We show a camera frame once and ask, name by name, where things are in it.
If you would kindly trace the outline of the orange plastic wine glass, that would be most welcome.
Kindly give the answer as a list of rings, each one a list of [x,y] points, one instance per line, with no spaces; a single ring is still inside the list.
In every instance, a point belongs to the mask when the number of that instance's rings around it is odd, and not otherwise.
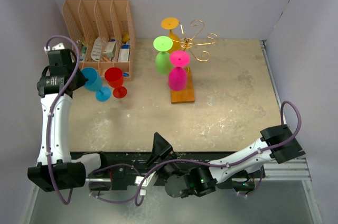
[[[174,17],[167,17],[163,19],[161,22],[161,27],[163,29],[169,30],[169,34],[167,36],[173,41],[173,45],[171,49],[168,51],[168,53],[181,50],[180,38],[173,32],[173,30],[176,27],[178,27],[178,25],[179,25],[179,21],[177,18],[174,18]]]

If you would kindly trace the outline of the aluminium frame rail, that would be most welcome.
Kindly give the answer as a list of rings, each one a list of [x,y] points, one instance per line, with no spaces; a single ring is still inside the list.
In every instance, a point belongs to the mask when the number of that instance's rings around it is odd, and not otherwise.
[[[268,181],[300,181],[312,223],[323,223],[313,192],[312,178],[306,158],[298,157],[281,165],[277,165],[276,162],[273,162],[272,164],[267,164],[266,167],[268,168],[266,176]]]

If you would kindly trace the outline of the wooden rack base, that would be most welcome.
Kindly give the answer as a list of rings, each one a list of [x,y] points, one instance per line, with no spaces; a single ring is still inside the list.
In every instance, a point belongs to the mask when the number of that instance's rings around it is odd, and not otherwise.
[[[190,67],[184,68],[187,74],[187,84],[185,89],[181,91],[173,91],[171,92],[171,104],[185,104],[185,103],[194,103],[195,102],[195,94],[193,88],[193,79]]]

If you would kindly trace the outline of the green plastic wine glass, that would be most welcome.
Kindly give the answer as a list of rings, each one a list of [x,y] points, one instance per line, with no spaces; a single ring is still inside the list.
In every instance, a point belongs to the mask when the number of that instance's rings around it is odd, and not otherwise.
[[[173,69],[170,62],[170,54],[168,51],[173,46],[173,41],[168,36],[159,36],[153,41],[154,48],[158,51],[155,58],[155,68],[160,74],[167,75]]]

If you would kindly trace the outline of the blue plastic wine glass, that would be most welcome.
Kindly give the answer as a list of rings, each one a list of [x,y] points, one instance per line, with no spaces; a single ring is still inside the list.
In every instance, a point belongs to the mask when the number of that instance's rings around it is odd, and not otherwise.
[[[87,79],[84,87],[88,91],[94,92],[99,102],[105,102],[111,97],[111,90],[103,86],[102,79],[96,69],[87,67],[83,68],[81,72]]]

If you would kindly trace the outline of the white blue box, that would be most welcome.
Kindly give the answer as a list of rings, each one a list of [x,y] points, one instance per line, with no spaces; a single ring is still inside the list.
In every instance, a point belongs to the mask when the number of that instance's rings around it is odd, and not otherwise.
[[[130,56],[130,45],[124,44],[119,50],[118,62],[128,62]]]

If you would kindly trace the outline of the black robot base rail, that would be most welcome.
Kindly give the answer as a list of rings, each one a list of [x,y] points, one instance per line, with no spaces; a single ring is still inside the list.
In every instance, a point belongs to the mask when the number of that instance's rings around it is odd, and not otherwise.
[[[228,157],[231,152],[176,152],[168,157],[169,160],[191,160],[195,162],[207,163],[216,158]],[[146,174],[151,168],[163,162],[161,159],[157,159],[152,164],[148,165],[147,161],[151,157],[150,152],[104,152],[104,167],[114,164],[129,164],[134,166],[138,173],[141,175]],[[184,176],[189,181],[189,188],[192,189],[197,186],[198,177],[203,179],[210,178],[207,175],[207,166],[189,162],[173,162],[165,164],[160,168],[157,168],[155,181],[156,186],[166,186],[169,177]],[[109,182],[91,182],[95,190],[100,188],[104,190],[111,189],[113,191],[127,190],[129,186],[134,185],[137,172],[127,166],[113,167],[106,171],[101,171],[95,174],[90,174],[90,179],[109,179]],[[227,178],[224,182],[214,185],[220,189],[236,189],[239,191],[251,192],[255,189],[254,180],[265,178],[264,168],[259,167],[258,170],[252,172],[240,169],[234,175]]]

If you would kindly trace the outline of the pink plastic wine glass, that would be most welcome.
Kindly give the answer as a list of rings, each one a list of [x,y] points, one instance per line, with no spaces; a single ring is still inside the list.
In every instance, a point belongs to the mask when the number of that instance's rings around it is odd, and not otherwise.
[[[190,63],[190,56],[185,51],[174,51],[170,55],[174,68],[168,75],[168,86],[173,91],[181,91],[187,84],[187,73],[184,69]]]

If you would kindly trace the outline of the yellow object in organizer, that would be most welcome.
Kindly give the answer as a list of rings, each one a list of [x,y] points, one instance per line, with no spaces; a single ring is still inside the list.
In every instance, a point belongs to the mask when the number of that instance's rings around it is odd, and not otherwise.
[[[129,34],[125,33],[122,37],[122,42],[127,43],[130,40]]]

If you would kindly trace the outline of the white blister pack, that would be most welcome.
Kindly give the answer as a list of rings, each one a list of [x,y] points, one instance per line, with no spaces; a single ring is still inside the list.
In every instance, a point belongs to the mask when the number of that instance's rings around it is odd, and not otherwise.
[[[97,37],[94,41],[90,57],[93,61],[98,62],[100,60],[102,51],[102,40],[101,37]]]

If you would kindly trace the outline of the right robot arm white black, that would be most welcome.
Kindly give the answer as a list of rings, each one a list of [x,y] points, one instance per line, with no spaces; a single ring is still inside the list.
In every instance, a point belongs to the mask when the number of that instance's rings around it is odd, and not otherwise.
[[[162,162],[146,173],[148,178],[156,173],[165,180],[166,192],[173,198],[185,198],[190,195],[202,197],[215,191],[215,187],[238,174],[247,177],[261,170],[264,164],[277,161],[284,163],[303,156],[301,145],[296,139],[301,125],[291,132],[285,124],[261,130],[261,137],[248,147],[229,156],[207,163],[194,161],[196,166],[183,172],[177,163],[173,146],[158,132],[155,132],[151,156],[146,165],[150,166],[157,160]]]

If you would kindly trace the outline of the red plastic wine glass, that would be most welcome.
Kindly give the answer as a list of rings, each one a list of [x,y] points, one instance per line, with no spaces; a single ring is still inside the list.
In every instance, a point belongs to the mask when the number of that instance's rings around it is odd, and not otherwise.
[[[105,80],[113,88],[113,96],[122,99],[127,95],[127,89],[123,86],[123,71],[118,67],[111,67],[105,72]]]

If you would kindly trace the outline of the white medicine box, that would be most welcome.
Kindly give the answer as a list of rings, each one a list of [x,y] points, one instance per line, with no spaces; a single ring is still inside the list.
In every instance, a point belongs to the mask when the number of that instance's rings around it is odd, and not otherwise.
[[[116,52],[116,41],[110,41],[107,43],[102,54],[105,58],[112,59],[115,57],[115,52]]]

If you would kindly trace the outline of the peach plastic file organizer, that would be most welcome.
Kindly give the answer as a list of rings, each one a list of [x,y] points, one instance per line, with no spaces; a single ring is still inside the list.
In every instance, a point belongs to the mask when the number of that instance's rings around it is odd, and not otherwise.
[[[82,41],[85,40],[87,49],[80,69],[92,67],[104,78],[109,68],[118,67],[127,74],[124,80],[132,81],[136,34],[129,0],[65,0],[62,15],[69,36],[79,49],[82,49]],[[125,34],[129,35],[129,58],[126,62],[118,60]],[[103,47],[112,39],[116,41],[115,55],[110,61],[103,54],[98,61],[91,57],[97,38],[101,38]]]

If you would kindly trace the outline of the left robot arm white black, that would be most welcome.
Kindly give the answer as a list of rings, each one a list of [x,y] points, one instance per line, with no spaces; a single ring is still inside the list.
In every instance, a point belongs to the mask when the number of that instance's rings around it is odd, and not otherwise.
[[[52,192],[82,187],[90,173],[102,178],[107,175],[109,165],[99,153],[72,159],[68,135],[72,97],[87,80],[75,68],[77,59],[73,50],[52,50],[47,55],[49,65],[37,83],[43,111],[41,148],[36,165],[27,170],[27,177],[43,191]]]

